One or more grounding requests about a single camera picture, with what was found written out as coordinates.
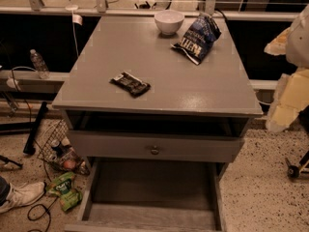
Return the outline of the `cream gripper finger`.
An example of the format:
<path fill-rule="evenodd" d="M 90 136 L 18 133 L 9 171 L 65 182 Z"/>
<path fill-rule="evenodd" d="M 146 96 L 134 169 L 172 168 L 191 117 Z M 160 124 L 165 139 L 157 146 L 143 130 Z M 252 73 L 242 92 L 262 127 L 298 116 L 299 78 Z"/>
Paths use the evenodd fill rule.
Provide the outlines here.
<path fill-rule="evenodd" d="M 309 105 L 309 70 L 298 68 L 291 75 L 283 73 L 273 98 L 267 113 L 266 127 L 271 132 L 281 132 Z"/>
<path fill-rule="evenodd" d="M 273 56 L 285 55 L 289 33 L 290 28 L 283 30 L 276 38 L 266 45 L 264 52 Z"/>

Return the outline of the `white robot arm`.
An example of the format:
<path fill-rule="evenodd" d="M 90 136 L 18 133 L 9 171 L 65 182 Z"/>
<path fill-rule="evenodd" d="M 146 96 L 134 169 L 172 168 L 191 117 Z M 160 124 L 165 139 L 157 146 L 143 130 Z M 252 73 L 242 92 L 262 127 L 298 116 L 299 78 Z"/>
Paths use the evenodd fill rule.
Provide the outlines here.
<path fill-rule="evenodd" d="M 289 28 L 267 44 L 264 52 L 285 55 L 287 61 L 296 66 L 293 74 L 281 75 L 267 113 L 267 129 L 280 132 L 309 105 L 309 5 Z"/>

